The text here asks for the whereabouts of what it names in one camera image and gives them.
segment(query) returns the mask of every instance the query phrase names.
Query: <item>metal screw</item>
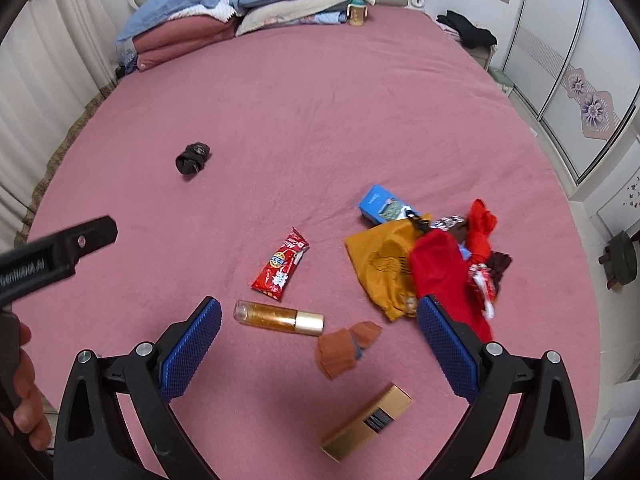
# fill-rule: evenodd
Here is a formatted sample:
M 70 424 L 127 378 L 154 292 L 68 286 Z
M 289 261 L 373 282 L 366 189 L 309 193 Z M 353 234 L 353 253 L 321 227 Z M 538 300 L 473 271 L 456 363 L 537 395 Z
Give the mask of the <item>metal screw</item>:
M 557 365 L 562 360 L 562 358 L 560 357 L 560 354 L 558 352 L 555 352 L 554 350 L 552 350 L 551 352 L 547 352 L 546 358 L 549 359 L 555 365 Z
M 498 356 L 502 353 L 502 347 L 498 343 L 489 343 L 486 346 L 486 351 L 491 355 Z
M 78 362 L 79 363 L 86 363 L 91 359 L 91 352 L 89 352 L 88 350 L 82 350 L 79 354 L 78 354 Z
M 154 346 L 151 343 L 140 343 L 136 347 L 136 354 L 144 357 L 145 355 L 151 354 L 154 351 Z

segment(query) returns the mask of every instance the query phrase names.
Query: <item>purple flower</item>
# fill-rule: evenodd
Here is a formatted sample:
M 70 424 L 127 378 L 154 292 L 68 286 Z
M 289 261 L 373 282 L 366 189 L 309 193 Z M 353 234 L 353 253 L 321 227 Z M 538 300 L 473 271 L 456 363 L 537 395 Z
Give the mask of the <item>purple flower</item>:
M 596 94 L 587 94 L 580 105 L 582 120 L 591 130 L 602 131 L 607 127 L 605 104 Z
M 582 76 L 579 73 L 571 74 L 569 76 L 567 83 L 569 87 L 569 92 L 575 97 L 580 97 L 584 94 L 585 92 L 584 79 L 582 79 Z

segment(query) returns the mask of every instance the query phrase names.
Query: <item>finger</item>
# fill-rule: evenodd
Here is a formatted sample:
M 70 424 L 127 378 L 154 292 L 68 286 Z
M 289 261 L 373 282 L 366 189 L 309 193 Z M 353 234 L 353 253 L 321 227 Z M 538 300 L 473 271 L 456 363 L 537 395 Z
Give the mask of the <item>finger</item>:
M 31 341 L 31 329 L 20 322 L 20 346 L 26 345 L 29 341 Z
M 36 451 L 44 451 L 51 444 L 51 437 L 49 421 L 43 416 L 29 435 L 29 442 Z
M 37 388 L 24 399 L 14 411 L 15 427 L 23 433 L 31 433 L 44 415 L 42 401 Z
M 14 434 L 14 425 L 2 413 L 0 413 L 0 418 L 4 422 L 6 428 L 9 430 L 9 433 L 11 433 L 11 435 L 13 435 Z
M 36 370 L 31 358 L 24 350 L 20 349 L 20 364 L 14 375 L 14 390 L 21 399 L 26 399 L 35 389 Z

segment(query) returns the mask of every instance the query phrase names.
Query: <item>yellow drawstring bag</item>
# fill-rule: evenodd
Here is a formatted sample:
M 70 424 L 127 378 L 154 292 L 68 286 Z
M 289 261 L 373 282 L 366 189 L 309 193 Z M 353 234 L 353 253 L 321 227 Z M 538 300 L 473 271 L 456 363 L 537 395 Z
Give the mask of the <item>yellow drawstring bag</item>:
M 422 220 L 431 221 L 431 215 Z M 409 251 L 423 232 L 407 219 L 386 222 L 344 241 L 353 269 L 366 293 L 395 321 L 415 317 L 417 298 L 409 268 Z

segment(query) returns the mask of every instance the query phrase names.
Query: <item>pink bed sheet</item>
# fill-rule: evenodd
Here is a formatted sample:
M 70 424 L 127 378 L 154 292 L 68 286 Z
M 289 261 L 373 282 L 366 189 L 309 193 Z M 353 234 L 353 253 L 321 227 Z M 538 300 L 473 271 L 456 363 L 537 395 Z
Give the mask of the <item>pink bed sheet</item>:
M 514 259 L 495 338 L 524 356 L 558 350 L 591 429 L 598 317 L 551 166 L 489 76 L 429 18 L 390 7 L 371 15 L 363 28 L 279 28 L 203 48 L 128 76 L 102 105 L 53 179 L 31 238 L 110 214 L 118 240 L 83 259 L 73 279 L 15 305 L 54 404 L 79 350 L 129 352 L 210 294 L 223 306 L 222 330 L 172 407 L 220 478 L 417 479 L 466 402 L 415 322 L 386 322 L 351 268 L 343 240 L 365 227 L 357 204 L 377 183 L 435 218 L 485 200 L 498 217 L 494 248 Z M 174 160 L 195 141 L 212 157 L 187 182 Z M 357 369 L 333 382 L 316 369 L 313 337 L 232 318 L 239 298 L 269 301 L 248 283 L 292 225 L 311 248 L 282 305 L 324 313 L 328 331 L 363 320 L 384 327 Z M 333 462 L 321 437 L 390 381 L 414 404 Z M 158 470 L 142 430 L 130 428 Z M 507 429 L 503 420 L 480 469 Z

